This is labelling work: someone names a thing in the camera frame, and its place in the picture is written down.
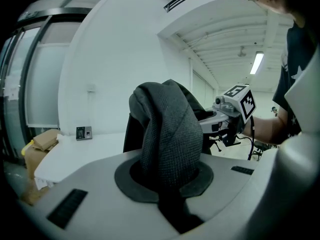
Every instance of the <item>white wall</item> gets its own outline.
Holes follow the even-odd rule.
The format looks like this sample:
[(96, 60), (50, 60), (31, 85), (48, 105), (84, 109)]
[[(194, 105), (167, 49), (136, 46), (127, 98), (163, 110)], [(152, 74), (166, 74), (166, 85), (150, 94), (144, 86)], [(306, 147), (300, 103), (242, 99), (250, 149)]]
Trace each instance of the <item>white wall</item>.
[(193, 96), (204, 109), (211, 108), (215, 101), (214, 89), (195, 73), (193, 73), (192, 84)]
[(170, 78), (191, 91), (192, 68), (189, 58), (171, 41), (163, 38), (159, 38), (159, 41)]
[[(60, 128), (75, 135), (126, 131), (129, 97), (144, 82), (170, 78), (190, 88), (188, 58), (154, 30), (168, 0), (101, 0), (84, 19), (65, 58), (59, 84)], [(87, 93), (88, 85), (95, 86)]]
[(279, 109), (279, 105), (272, 100), (274, 93), (253, 91), (252, 94), (256, 103), (256, 109), (253, 115), (262, 119), (273, 118), (275, 114), (271, 112), (271, 108), (276, 107), (277, 110)]

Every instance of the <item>black t-shirt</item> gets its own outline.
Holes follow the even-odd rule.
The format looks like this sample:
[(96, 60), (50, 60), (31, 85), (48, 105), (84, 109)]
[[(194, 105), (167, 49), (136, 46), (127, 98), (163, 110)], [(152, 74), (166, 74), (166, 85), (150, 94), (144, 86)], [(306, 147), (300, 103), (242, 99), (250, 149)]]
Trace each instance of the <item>black t-shirt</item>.
[(299, 28), (296, 23), (288, 30), (286, 41), (287, 45), (281, 56), (280, 80), (273, 101), (288, 112), (286, 135), (290, 138), (300, 133), (301, 129), (295, 114), (285, 99), (285, 94), (305, 70), (316, 46), (312, 42), (307, 28)]

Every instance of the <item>man's arm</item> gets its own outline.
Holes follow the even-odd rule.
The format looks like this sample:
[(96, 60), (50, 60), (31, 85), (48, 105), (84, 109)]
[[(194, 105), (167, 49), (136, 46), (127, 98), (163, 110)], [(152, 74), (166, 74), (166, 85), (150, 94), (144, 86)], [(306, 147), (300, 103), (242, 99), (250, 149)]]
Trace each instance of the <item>man's arm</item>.
[[(278, 145), (286, 139), (288, 112), (279, 108), (278, 116), (271, 119), (254, 117), (254, 139), (263, 143)], [(251, 137), (251, 122), (245, 124), (243, 134)]]

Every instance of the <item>white countertop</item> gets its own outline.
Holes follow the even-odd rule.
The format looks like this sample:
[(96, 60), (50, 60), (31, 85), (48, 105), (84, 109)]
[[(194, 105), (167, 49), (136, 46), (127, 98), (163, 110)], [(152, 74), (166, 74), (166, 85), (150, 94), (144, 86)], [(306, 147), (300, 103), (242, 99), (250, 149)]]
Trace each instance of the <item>white countertop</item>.
[(58, 183), (93, 161), (123, 152), (126, 133), (94, 135), (77, 141), (75, 136), (62, 136), (59, 143), (44, 157), (34, 176)]

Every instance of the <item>ceiling light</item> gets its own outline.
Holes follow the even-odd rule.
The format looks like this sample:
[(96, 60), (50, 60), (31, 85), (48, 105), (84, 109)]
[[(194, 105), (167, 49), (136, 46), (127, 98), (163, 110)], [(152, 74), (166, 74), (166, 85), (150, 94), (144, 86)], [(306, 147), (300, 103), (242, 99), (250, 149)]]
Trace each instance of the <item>ceiling light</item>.
[(250, 75), (254, 75), (257, 72), (264, 56), (265, 56), (265, 54), (262, 51), (258, 51), (256, 53), (255, 60), (254, 60)]

